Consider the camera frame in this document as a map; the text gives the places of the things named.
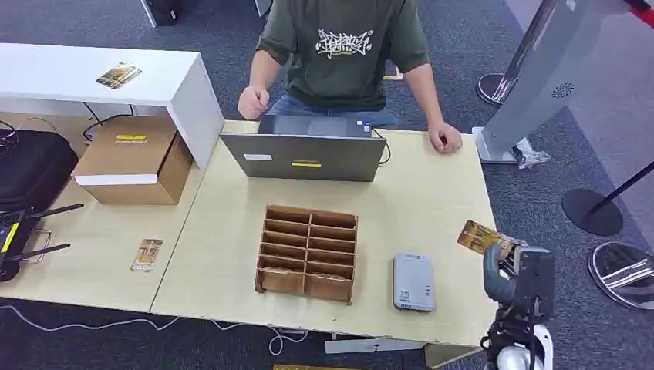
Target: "person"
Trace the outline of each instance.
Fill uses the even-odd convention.
[[[290,59],[287,93],[268,111],[268,87]],[[394,128],[382,80],[386,60],[404,74],[434,148],[461,148],[440,111],[414,0],[275,0],[238,100],[245,119],[262,113],[347,116]]]

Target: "cardboard divider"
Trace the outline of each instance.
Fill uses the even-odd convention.
[[[313,211],[311,212],[311,224],[354,229],[356,228],[356,216],[353,214],[337,214],[336,212]]]
[[[357,222],[354,214],[268,205],[255,290],[352,303]]]
[[[307,250],[307,261],[327,262],[330,264],[343,264],[354,266],[354,254],[334,251],[322,251],[319,249]]]
[[[291,247],[306,247],[307,238],[293,234],[283,234],[274,231],[264,231],[261,236],[262,243],[290,245]]]
[[[305,272],[305,262],[303,260],[296,260],[293,258],[287,257],[276,257],[276,256],[259,256],[257,267],[259,268],[268,268],[271,271],[274,269],[279,270],[279,272]]]
[[[311,233],[309,236],[340,239],[343,241],[356,241],[356,230],[345,229],[342,227],[311,225]]]
[[[312,297],[347,302],[350,299],[352,281],[307,274],[304,289],[305,294]]]
[[[299,208],[268,206],[266,210],[266,218],[269,220],[291,221],[301,224],[308,224],[310,215],[308,210],[303,211]]]
[[[307,274],[321,275],[326,278],[345,278],[352,279],[354,274],[353,266],[345,266],[344,264],[327,264],[325,262],[306,262]]]
[[[336,251],[355,253],[356,243],[348,240],[325,239],[322,237],[310,237],[308,239],[309,249],[322,249],[324,251]]]
[[[257,269],[255,290],[277,291],[280,293],[301,294],[304,292],[305,275],[301,272],[280,272],[268,268]]]
[[[300,247],[290,247],[288,245],[282,244],[261,243],[259,254],[304,260],[306,258],[306,249]]]
[[[266,220],[264,221],[264,230],[275,231],[284,234],[294,234],[302,237],[308,235],[308,225],[291,221]]]

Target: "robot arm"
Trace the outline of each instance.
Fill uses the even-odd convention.
[[[542,323],[554,310],[554,257],[543,248],[518,246],[501,260],[500,251],[493,244],[484,252],[484,290],[499,304],[480,343],[487,368],[551,370],[553,344]]]

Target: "man's arm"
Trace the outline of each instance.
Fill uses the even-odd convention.
[[[268,87],[275,81],[280,68],[268,52],[258,50],[255,53],[250,68],[250,83],[238,99],[238,112],[245,119],[256,119],[268,110]]]
[[[256,119],[268,110],[268,87],[296,49],[292,0],[275,0],[252,59],[250,83],[238,100],[238,112],[245,119]]]
[[[425,34],[414,0],[404,0],[390,29],[390,58],[404,73],[413,97],[425,114],[433,146],[441,153],[461,147],[459,131],[445,123],[440,111]]]
[[[404,74],[409,89],[427,119],[427,132],[433,146],[441,153],[459,150],[463,143],[457,129],[443,119],[431,64],[423,64]]]
[[[281,66],[277,61],[264,50],[258,50],[252,59],[250,68],[249,86],[257,86],[268,89],[275,81]]]

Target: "wooden table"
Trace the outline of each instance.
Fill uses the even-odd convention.
[[[219,141],[151,311],[450,345],[440,347],[448,355],[435,353],[444,361],[477,348],[497,305],[484,293],[481,256],[457,245],[468,219],[494,227],[474,139],[464,135],[461,151],[440,155],[424,133],[380,132],[393,158],[372,183],[248,179]],[[352,305],[255,292],[266,204],[359,215]],[[403,251],[433,261],[435,311],[393,306],[391,261]]]
[[[0,296],[149,311],[203,172],[191,168],[177,206],[104,206],[70,180],[52,207],[85,207],[46,217],[42,227],[53,230],[50,245],[71,247],[46,254],[39,263],[22,262],[14,279],[0,284]],[[132,272],[145,238],[163,240],[154,269]]]

